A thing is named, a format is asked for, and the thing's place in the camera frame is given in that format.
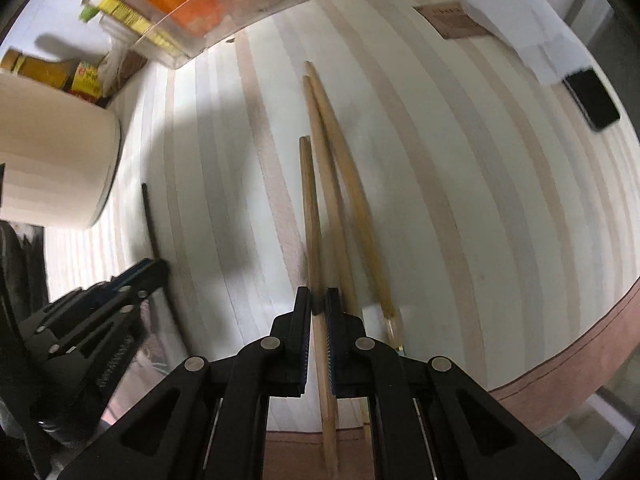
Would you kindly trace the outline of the brown cardboard label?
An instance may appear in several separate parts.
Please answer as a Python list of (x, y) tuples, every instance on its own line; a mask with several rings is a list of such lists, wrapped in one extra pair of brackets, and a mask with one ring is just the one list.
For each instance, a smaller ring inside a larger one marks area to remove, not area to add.
[(414, 10), (447, 40), (490, 35), (490, 31), (473, 21), (458, 2), (422, 4), (415, 6)]

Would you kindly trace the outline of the striped cat placemat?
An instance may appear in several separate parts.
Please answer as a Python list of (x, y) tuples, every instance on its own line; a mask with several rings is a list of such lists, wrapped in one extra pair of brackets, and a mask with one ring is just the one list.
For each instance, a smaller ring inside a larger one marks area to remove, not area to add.
[(298, 140), (318, 70), (363, 184), (409, 356), (457, 362), (582, 478), (604, 465), (573, 414), (639, 342), (639, 143), (591, 131), (491, 36), (447, 40), (415, 6), (314, 0), (178, 70), (145, 67), (113, 101), (122, 159), (100, 220), (46, 235), (59, 297), (149, 255), (149, 189), (174, 312), (107, 411), (187, 354), (264, 336), (306, 280)]

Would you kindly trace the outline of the brown paper packet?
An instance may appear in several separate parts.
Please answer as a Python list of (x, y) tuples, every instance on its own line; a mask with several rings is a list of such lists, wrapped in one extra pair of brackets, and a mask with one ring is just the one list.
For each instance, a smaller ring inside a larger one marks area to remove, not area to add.
[(148, 60), (133, 50), (111, 50), (98, 67), (104, 96), (114, 96)]

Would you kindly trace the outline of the textured brown wooden chopstick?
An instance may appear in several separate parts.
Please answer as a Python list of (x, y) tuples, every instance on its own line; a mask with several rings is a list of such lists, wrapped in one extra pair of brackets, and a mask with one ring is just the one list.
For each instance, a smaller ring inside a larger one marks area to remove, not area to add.
[(323, 311), (324, 285), (321, 265), (321, 232), (317, 204), (314, 158), (308, 136), (298, 140), (300, 176), (302, 177), (303, 213), (305, 221), (308, 287), (311, 290), (312, 338), (316, 362), (318, 396), (320, 404), (323, 456), (330, 479), (340, 472), (336, 433), (336, 401), (331, 391), (329, 374), (328, 333)]

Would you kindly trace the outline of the light bamboo chopstick outer right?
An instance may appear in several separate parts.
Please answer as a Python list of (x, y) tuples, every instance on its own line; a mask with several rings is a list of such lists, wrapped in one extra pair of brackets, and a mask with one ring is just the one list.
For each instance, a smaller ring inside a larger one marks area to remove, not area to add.
[(369, 204), (366, 193), (363, 191), (355, 161), (352, 158), (352, 153), (316, 66), (310, 61), (306, 61), (305, 67), (310, 77), (314, 97), (318, 102), (320, 115), (326, 125), (326, 133), (328, 134), (331, 148), (333, 148), (337, 168), (340, 170), (349, 195), (352, 215), (354, 216), (364, 262), (369, 272), (371, 287), (376, 298), (378, 298), (383, 318), (385, 318), (387, 337), (394, 348), (403, 352), (405, 343), (401, 328), (401, 318), (390, 294), (390, 285), (383, 269), (383, 259), (378, 250), (378, 241), (372, 226)]

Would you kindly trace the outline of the white folded paper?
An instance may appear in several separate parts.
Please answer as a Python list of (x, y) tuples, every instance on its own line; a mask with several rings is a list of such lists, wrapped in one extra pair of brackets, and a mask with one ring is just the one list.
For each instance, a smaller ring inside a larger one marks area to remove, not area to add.
[(462, 10), (515, 51), (544, 86), (588, 70), (586, 47), (547, 0), (460, 0)]

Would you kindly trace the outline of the black smartphone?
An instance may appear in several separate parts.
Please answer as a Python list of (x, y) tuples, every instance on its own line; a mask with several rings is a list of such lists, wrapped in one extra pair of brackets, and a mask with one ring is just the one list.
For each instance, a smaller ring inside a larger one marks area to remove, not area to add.
[(620, 120), (620, 112), (593, 68), (578, 70), (563, 79), (590, 129), (601, 132)]

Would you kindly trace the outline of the light bamboo chopstick inner right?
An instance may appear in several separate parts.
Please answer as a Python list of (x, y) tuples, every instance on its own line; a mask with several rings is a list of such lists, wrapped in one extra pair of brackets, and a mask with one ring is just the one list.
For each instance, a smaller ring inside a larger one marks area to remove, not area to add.
[(334, 270), (337, 272), (338, 286), (326, 286), (323, 278), (323, 257), (321, 251), (322, 278), (324, 285), (323, 311), (326, 316), (326, 332), (328, 333), (329, 374), (331, 391), (336, 401), (336, 431), (338, 427), (337, 397), (335, 395), (335, 358), (342, 350), (348, 348), (343, 340), (345, 335), (344, 315), (358, 313), (355, 285), (352, 282), (352, 269), (346, 235), (341, 216), (340, 186), (337, 184), (331, 154), (324, 132), (318, 102), (311, 88), (310, 77), (303, 76), (303, 89), (310, 123), (310, 142), (314, 158), (314, 177), (319, 177), (326, 213), (329, 218), (329, 238), (333, 246)]

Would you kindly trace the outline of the sauce bottle yellow label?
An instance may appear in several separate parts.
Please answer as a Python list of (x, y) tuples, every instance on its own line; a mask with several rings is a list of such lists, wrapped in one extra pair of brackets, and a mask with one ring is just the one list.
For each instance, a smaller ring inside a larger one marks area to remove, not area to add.
[(1, 60), (1, 67), (14, 75), (38, 81), (90, 103), (97, 103), (103, 98), (98, 69), (79, 58), (52, 62), (8, 49)]

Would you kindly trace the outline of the beige cylindrical utensil holder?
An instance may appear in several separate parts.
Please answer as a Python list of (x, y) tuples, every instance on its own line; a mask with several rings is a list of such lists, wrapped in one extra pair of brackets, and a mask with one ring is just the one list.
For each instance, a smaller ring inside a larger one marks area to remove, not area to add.
[(90, 228), (111, 191), (121, 146), (110, 110), (1, 73), (3, 220)]

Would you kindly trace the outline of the black chopstick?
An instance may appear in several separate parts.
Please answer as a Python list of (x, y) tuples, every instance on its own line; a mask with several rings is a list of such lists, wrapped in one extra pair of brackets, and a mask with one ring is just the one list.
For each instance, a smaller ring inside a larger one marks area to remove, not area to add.
[(149, 199), (149, 189), (146, 183), (141, 183), (142, 204), (144, 211), (144, 218), (146, 224), (146, 230), (148, 231), (150, 246), (154, 259), (160, 258), (160, 248), (158, 248), (157, 236), (154, 228), (154, 221), (152, 217), (152, 209)]

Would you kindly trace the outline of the light bamboo chopstick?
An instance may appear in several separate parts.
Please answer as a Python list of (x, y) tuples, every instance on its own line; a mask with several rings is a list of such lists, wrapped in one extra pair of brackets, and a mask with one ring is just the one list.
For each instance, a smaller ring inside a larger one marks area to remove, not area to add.
[(354, 216), (364, 262), (369, 272), (371, 287), (376, 298), (378, 298), (383, 318), (385, 318), (387, 337), (394, 348), (403, 352), (405, 343), (401, 328), (401, 318), (390, 294), (390, 285), (383, 269), (383, 259), (378, 250), (378, 241), (372, 226), (369, 204), (366, 193), (363, 191), (355, 161), (352, 158), (352, 153), (316, 66), (310, 61), (306, 61), (305, 67), (310, 77), (314, 97), (318, 102), (320, 115), (326, 125), (326, 133), (328, 134), (331, 148), (333, 148), (337, 168), (340, 170), (349, 195), (352, 215)]
[(303, 76), (303, 89), (310, 123), (310, 142), (314, 158), (314, 177), (319, 177), (326, 213), (329, 218), (329, 238), (333, 246), (334, 270), (337, 272), (338, 286), (326, 286), (323, 278), (323, 257), (321, 251), (322, 278), (324, 285), (323, 311), (326, 316), (326, 332), (328, 333), (329, 374), (331, 391), (336, 401), (336, 431), (338, 427), (337, 397), (335, 395), (335, 358), (342, 350), (348, 348), (343, 340), (345, 335), (344, 315), (358, 313), (355, 285), (352, 282), (352, 269), (346, 235), (341, 216), (340, 186), (337, 184), (331, 154), (324, 132), (318, 102), (311, 88), (310, 77)]

